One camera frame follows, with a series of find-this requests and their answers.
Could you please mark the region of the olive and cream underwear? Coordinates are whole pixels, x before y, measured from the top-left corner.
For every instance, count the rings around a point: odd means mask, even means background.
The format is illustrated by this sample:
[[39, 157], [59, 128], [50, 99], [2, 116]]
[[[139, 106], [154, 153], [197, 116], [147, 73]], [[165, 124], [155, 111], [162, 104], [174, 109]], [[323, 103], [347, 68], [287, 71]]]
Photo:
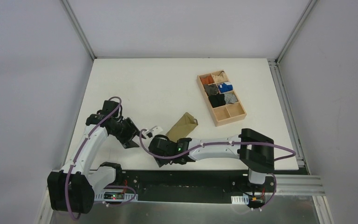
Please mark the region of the olive and cream underwear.
[[166, 133], [166, 137], [171, 141], [177, 142], [181, 138], [186, 138], [197, 126], [198, 120], [193, 115], [185, 112]]

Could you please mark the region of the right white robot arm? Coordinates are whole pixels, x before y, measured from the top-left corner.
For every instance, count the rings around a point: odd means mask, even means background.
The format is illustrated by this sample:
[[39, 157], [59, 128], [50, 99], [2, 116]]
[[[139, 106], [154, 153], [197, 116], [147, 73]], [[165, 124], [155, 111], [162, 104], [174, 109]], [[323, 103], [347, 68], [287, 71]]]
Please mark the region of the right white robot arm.
[[181, 138], [171, 141], [164, 135], [157, 135], [151, 140], [148, 151], [154, 155], [159, 167], [211, 158], [240, 160], [249, 169], [246, 186], [251, 191], [258, 191], [264, 186], [266, 175], [275, 169], [273, 144], [272, 138], [243, 128], [239, 135], [209, 140]]

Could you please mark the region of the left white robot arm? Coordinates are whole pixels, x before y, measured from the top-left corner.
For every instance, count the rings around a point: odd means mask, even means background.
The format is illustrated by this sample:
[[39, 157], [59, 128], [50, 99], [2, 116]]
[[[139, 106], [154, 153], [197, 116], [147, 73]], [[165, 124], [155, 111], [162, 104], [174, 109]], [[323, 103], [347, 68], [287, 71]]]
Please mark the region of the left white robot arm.
[[97, 193], [109, 185], [118, 189], [123, 185], [121, 166], [104, 162], [96, 172], [90, 173], [91, 165], [102, 144], [109, 136], [115, 137], [124, 149], [139, 145], [133, 140], [140, 130], [131, 118], [122, 116], [122, 100], [111, 97], [105, 100], [102, 109], [86, 119], [86, 126], [75, 152], [70, 159], [48, 178], [51, 208], [73, 215], [90, 212]]

